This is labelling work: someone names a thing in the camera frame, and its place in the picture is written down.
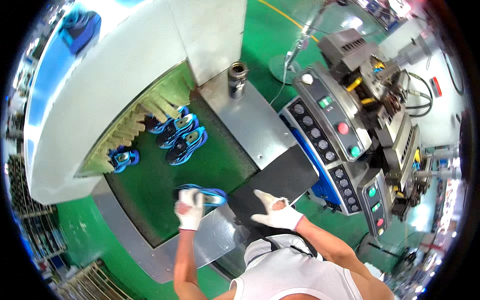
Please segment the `black hose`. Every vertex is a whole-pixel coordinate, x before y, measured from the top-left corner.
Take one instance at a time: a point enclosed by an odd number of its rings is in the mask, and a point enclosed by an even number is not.
[[[408,75],[409,75],[409,76],[412,76],[412,77],[414,77],[414,78],[416,78],[416,79],[418,79],[418,80],[420,80],[420,81],[422,81],[423,84],[427,87],[428,92],[429,92],[429,94],[430,94],[430,97],[429,97],[427,94],[424,94],[424,93],[421,93],[421,92],[416,92],[416,93],[418,93],[418,95],[419,95],[420,97],[423,97],[423,98],[427,99],[427,100],[428,100],[428,104],[417,105],[417,106],[407,106],[407,107],[405,107],[405,108],[406,108],[406,109],[419,109],[419,108],[427,108],[427,107],[428,107],[428,110],[425,111],[425,112],[422,113],[422,114],[419,114],[419,115],[410,115],[410,114],[409,114],[412,118],[421,118],[421,117],[424,117],[424,116],[426,116],[426,115],[432,110],[432,107],[433,107],[433,93],[432,93],[432,90],[430,89],[430,86],[428,85],[428,83],[427,83],[423,78],[421,78],[420,76],[418,76],[418,75],[416,75],[416,74],[414,74],[414,73],[410,73],[410,72],[408,72]]]
[[[460,82],[462,83],[462,89],[460,90],[460,89],[457,87],[457,85],[456,85],[456,83],[455,83],[455,80],[453,79],[452,69],[450,69],[450,64],[449,64],[448,61],[447,61],[447,55],[446,55],[444,52],[442,52],[442,54],[444,55],[445,63],[447,64],[448,73],[450,74],[450,80],[452,80],[453,87],[455,88],[456,93],[457,93],[459,96],[463,96],[463,93],[465,92],[465,86],[463,85],[462,75],[459,74],[459,76],[460,76]]]
[[[410,115],[409,114],[412,118],[421,118],[421,117],[426,116],[432,110],[432,107],[433,107],[433,99],[432,98],[428,97],[427,94],[420,93],[420,92],[418,92],[418,93],[419,93],[420,97],[423,97],[423,98],[427,99],[429,101],[429,103],[428,104],[423,104],[423,105],[417,105],[417,106],[407,106],[405,108],[406,109],[418,109],[418,108],[427,108],[428,107],[428,109],[427,109],[427,111],[425,111],[424,113],[419,114],[419,115]]]

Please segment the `white tank top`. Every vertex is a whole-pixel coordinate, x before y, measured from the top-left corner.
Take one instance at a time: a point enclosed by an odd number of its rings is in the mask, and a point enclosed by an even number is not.
[[[271,252],[270,243],[264,240],[247,247],[245,273],[230,283],[230,289],[237,288],[234,300],[279,300],[298,293],[320,300],[362,300],[350,270],[290,247],[310,253],[300,237],[282,234],[268,238],[279,249]]]

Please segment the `white glove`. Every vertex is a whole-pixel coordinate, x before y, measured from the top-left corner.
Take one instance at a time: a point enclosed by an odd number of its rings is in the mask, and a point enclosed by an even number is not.
[[[179,229],[197,231],[204,216],[204,195],[197,189],[180,191],[175,214],[180,220]]]
[[[253,193],[260,198],[267,211],[266,215],[256,214],[251,216],[250,218],[253,221],[270,227],[285,228],[295,231],[303,214],[289,206],[287,198],[276,198],[275,196],[262,192],[261,190],[253,190]],[[286,206],[282,209],[274,210],[273,206],[278,201],[282,201]]]

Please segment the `sneaker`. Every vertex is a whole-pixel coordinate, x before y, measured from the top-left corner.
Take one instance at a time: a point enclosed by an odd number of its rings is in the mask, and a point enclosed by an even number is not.
[[[177,137],[197,129],[198,126],[198,119],[194,114],[188,114],[181,119],[170,119],[165,123],[162,132],[156,137],[156,144],[161,149],[170,149]]]
[[[189,114],[188,108],[186,106],[180,106],[177,108],[180,112],[180,117],[184,118],[186,115]],[[152,134],[159,134],[161,133],[165,126],[172,120],[170,116],[167,116],[167,120],[165,123],[160,123],[152,114],[149,114],[145,117],[145,129]]]
[[[113,173],[123,172],[127,166],[136,165],[140,160],[140,153],[137,149],[128,151],[125,146],[109,150],[108,156],[111,158],[110,163],[115,168]]]
[[[213,206],[218,207],[222,206],[227,203],[227,193],[220,190],[220,189],[208,189],[203,188],[199,185],[193,183],[182,184],[176,187],[173,190],[173,198],[179,198],[179,192],[182,190],[189,190],[189,189],[198,189],[199,192],[205,195],[204,198],[204,206]]]
[[[168,151],[165,160],[171,166],[183,164],[192,156],[195,149],[206,142],[207,138],[208,134],[203,126],[180,135],[173,142],[174,146]]]

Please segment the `red button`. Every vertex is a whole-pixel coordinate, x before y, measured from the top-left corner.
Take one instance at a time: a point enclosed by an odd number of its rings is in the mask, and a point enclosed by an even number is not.
[[[338,132],[341,134],[347,134],[348,133],[348,125],[345,123],[340,123],[337,127]]]

